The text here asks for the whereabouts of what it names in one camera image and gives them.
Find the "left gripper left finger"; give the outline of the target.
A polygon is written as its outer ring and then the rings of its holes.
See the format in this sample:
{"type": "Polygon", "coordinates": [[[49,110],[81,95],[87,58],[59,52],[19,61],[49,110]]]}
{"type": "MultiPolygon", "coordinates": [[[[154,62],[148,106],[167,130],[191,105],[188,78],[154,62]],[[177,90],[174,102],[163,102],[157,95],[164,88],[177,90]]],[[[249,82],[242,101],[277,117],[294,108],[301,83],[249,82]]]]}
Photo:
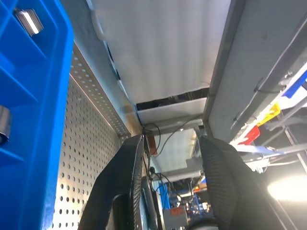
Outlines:
{"type": "Polygon", "coordinates": [[[98,175],[78,228],[80,230],[141,230],[140,214],[144,137],[126,139],[98,175]]]}

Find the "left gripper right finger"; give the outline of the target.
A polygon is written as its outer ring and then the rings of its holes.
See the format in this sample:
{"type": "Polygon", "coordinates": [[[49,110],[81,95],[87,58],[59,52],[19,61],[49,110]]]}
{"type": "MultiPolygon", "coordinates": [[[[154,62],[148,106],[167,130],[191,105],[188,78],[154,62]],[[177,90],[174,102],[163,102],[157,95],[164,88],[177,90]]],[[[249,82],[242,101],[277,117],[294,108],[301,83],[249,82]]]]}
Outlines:
{"type": "Polygon", "coordinates": [[[290,230],[292,221],[230,144],[200,137],[207,189],[221,230],[290,230]]]}

